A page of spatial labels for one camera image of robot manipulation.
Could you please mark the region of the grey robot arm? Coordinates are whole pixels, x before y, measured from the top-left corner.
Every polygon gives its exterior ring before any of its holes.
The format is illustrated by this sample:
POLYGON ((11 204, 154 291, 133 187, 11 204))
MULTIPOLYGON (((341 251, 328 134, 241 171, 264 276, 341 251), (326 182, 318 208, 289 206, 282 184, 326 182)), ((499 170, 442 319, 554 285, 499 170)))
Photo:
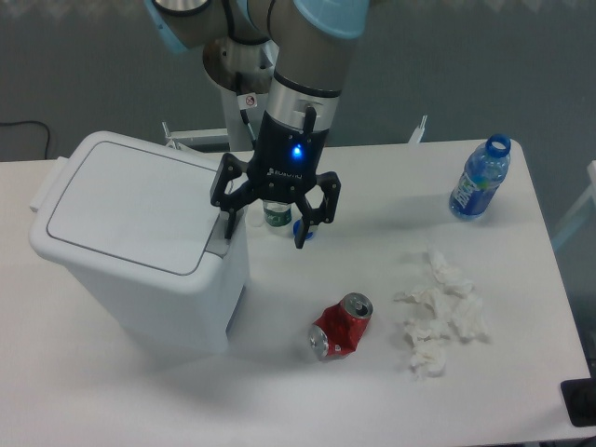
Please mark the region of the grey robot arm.
POLYGON ((228 66, 238 78, 261 63, 255 50, 278 48, 271 66, 266 107, 250 161, 223 155, 210 202, 228 216, 231 238, 237 215, 257 199, 294 204, 302 219, 294 237, 302 248, 313 225, 333 221, 341 183, 333 171, 318 173, 355 48, 366 1, 148 1, 164 41, 176 51, 223 40, 248 63, 228 66))

